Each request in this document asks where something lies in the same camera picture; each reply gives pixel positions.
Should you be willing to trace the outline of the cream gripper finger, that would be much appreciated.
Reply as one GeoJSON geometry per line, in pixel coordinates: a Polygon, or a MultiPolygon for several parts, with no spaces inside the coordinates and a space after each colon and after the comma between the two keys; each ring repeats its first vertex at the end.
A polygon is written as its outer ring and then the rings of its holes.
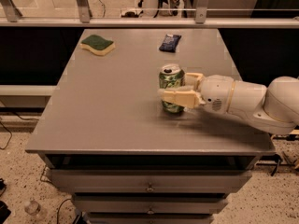
{"type": "Polygon", "coordinates": [[[171,91],[159,89],[158,94],[163,101],[186,108],[196,108],[206,103],[201,97],[201,94],[196,91],[171,91]]]}
{"type": "Polygon", "coordinates": [[[202,73],[186,73],[184,76],[185,85],[197,90],[204,78],[205,76],[202,73]]]}

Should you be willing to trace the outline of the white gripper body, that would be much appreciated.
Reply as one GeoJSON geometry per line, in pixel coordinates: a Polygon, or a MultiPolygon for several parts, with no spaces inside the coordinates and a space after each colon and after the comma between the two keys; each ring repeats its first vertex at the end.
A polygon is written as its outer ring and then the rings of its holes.
{"type": "Polygon", "coordinates": [[[234,84],[235,81],[231,77],[219,75],[205,77],[199,85],[199,92],[205,101],[204,110],[209,113],[224,114],[228,109],[234,84]]]}

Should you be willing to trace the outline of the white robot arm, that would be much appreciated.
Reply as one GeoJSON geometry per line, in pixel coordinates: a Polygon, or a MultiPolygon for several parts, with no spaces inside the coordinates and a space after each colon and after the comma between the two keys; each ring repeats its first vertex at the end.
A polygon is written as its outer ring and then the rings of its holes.
{"type": "Polygon", "coordinates": [[[208,113],[230,114],[272,134],[288,134],[299,125],[299,79],[277,77],[268,86],[231,77],[185,75],[185,84],[159,90],[163,101],[208,113]]]}

